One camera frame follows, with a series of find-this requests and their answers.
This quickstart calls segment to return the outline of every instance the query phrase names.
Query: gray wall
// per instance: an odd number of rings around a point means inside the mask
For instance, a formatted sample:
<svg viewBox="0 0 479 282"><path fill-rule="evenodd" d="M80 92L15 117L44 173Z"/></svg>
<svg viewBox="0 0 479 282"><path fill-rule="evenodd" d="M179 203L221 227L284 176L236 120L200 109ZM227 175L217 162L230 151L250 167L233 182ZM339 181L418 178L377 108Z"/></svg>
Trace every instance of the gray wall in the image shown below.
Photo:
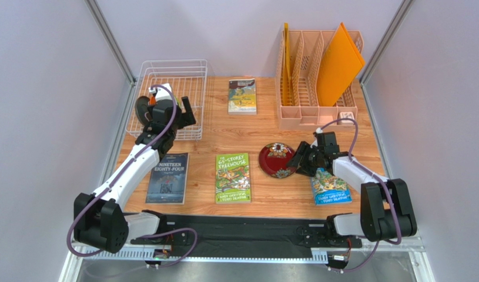
<svg viewBox="0 0 479 282"><path fill-rule="evenodd" d="M74 198L98 186L123 87L84 1L0 1L0 281L58 279Z"/></svg>
<svg viewBox="0 0 479 282"><path fill-rule="evenodd" d="M479 281L479 1L415 1L366 88L437 281Z"/></svg>
<svg viewBox="0 0 479 282"><path fill-rule="evenodd" d="M274 76L279 32L361 30L368 61L401 0L98 0L134 75L142 62L207 59L216 75Z"/></svg>

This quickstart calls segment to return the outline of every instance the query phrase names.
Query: red decorative plate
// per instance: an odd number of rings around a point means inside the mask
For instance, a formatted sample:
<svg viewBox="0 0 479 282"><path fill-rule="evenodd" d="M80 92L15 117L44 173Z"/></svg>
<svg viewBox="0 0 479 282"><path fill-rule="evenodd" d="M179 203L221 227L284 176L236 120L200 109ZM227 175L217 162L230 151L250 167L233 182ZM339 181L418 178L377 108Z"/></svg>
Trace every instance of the red decorative plate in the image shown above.
<svg viewBox="0 0 479 282"><path fill-rule="evenodd" d="M294 167L286 164L295 155L295 151L283 143L271 143L260 151L260 168L268 175L275 178L285 178L295 172Z"/></svg>

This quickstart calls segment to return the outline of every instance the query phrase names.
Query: colorful book cover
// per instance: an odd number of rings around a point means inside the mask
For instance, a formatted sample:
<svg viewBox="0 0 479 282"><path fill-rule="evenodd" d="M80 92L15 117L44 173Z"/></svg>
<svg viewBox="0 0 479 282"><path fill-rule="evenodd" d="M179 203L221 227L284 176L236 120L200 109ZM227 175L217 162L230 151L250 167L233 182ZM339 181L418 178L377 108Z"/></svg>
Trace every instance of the colorful book cover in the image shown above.
<svg viewBox="0 0 479 282"><path fill-rule="evenodd" d="M150 172L146 203L183 204L189 154L167 154Z"/></svg>
<svg viewBox="0 0 479 282"><path fill-rule="evenodd" d="M257 114L255 79L233 79L229 81L229 114Z"/></svg>
<svg viewBox="0 0 479 282"><path fill-rule="evenodd" d="M250 165L247 153L217 155L215 202L250 203Z"/></svg>
<svg viewBox="0 0 479 282"><path fill-rule="evenodd" d="M352 202L349 185L322 168L310 178L316 206L321 204L343 204Z"/></svg>

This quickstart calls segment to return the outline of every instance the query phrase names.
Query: yellow board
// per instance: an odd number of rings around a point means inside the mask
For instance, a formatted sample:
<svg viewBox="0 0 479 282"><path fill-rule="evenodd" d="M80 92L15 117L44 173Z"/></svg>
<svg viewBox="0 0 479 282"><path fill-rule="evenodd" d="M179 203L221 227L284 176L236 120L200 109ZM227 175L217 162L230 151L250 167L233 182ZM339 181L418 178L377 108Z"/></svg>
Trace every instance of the yellow board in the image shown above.
<svg viewBox="0 0 479 282"><path fill-rule="evenodd" d="M319 106L335 105L363 67L364 59L341 23L319 66L316 82Z"/></svg>
<svg viewBox="0 0 479 282"><path fill-rule="evenodd" d="M292 75L290 73L290 36L288 34L288 23L284 23L284 68L283 68L283 94L282 105L291 106L292 99Z"/></svg>

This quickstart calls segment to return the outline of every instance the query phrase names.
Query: wooden surface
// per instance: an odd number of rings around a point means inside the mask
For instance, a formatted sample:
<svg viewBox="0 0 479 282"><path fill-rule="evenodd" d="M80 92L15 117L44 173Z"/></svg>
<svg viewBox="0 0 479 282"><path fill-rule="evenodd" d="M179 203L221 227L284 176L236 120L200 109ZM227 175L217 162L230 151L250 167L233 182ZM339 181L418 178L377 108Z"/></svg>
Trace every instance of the wooden surface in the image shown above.
<svg viewBox="0 0 479 282"><path fill-rule="evenodd" d="M179 141L171 153L189 152L189 172L185 204L146 204L149 183L147 175L129 199L125 211L144 209L160 213L206 214L221 216L291 217L320 219L337 213L358 213L360 196L352 190L353 202L315 206L309 178L293 174L275 179L259 167L260 149L272 142L283 142L296 149L303 140L311 143L312 132L281 131L277 129L276 97L273 78L257 78L257 112L255 116L234 116L227 113L229 77L208 78L205 98L203 138L200 141ZM375 172L383 174L383 167L362 92L355 95L359 114L359 136L353 154ZM341 150L347 150L354 133L337 133ZM126 159L135 144L135 138L126 135L118 159L118 166ZM215 158L224 153L248 153L252 182L250 204L215 203Z"/></svg>

